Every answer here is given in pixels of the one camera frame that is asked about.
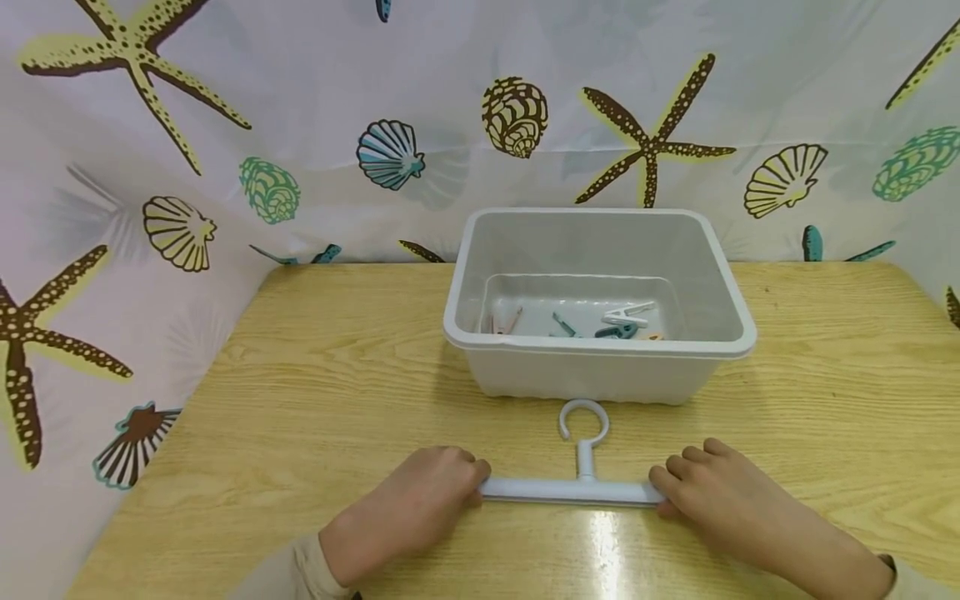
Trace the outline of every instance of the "fabric backdrop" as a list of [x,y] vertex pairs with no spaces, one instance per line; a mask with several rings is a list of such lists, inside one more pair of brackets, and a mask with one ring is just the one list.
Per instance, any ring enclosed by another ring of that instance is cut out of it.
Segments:
[[894,262],[960,326],[958,19],[3,0],[0,595],[62,596],[268,272],[453,261],[481,207],[690,208],[730,260]]

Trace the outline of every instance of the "wooden table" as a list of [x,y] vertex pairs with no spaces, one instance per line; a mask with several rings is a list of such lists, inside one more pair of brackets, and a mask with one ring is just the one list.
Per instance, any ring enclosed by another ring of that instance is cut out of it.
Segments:
[[[960,588],[960,331],[895,267],[736,264],[755,353],[682,407],[608,406],[601,477],[717,436],[877,550]],[[574,477],[558,400],[493,399],[441,331],[449,265],[277,270],[236,326],[73,598],[223,597],[422,445],[501,476]],[[595,431],[585,411],[571,429]],[[643,509],[487,503],[376,598],[784,597]]]

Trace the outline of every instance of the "child's hand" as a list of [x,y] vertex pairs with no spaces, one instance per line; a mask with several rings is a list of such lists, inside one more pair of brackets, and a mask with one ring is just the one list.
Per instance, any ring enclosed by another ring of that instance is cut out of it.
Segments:
[[455,446],[421,448],[320,533],[333,576],[344,587],[389,561],[426,550],[453,532],[490,464]]
[[684,448],[651,468],[650,481],[667,497],[661,516],[685,520],[707,545],[818,598],[882,598],[893,585],[880,558],[719,440]]

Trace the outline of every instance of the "plastic hanger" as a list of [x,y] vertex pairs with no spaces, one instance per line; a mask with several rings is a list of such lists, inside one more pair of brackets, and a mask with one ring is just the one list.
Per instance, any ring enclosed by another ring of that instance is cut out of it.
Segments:
[[653,507],[663,501],[663,494],[649,482],[629,483],[599,481],[593,470],[593,449],[610,431],[610,417],[593,400],[573,399],[560,411],[560,435],[570,439],[566,416],[577,408],[586,408],[600,419],[600,434],[589,440],[577,441],[577,478],[566,479],[505,479],[491,477],[480,486],[487,500],[504,502],[541,502],[553,504],[592,504],[601,506]]

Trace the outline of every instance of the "sleeve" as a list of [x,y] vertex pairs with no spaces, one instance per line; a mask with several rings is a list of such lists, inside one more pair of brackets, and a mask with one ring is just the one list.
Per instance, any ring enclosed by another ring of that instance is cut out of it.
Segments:
[[264,559],[229,600],[343,600],[349,594],[330,573],[320,538],[314,533]]
[[885,600],[960,600],[960,595],[925,578],[909,564],[888,555],[880,558],[894,569],[897,579]]

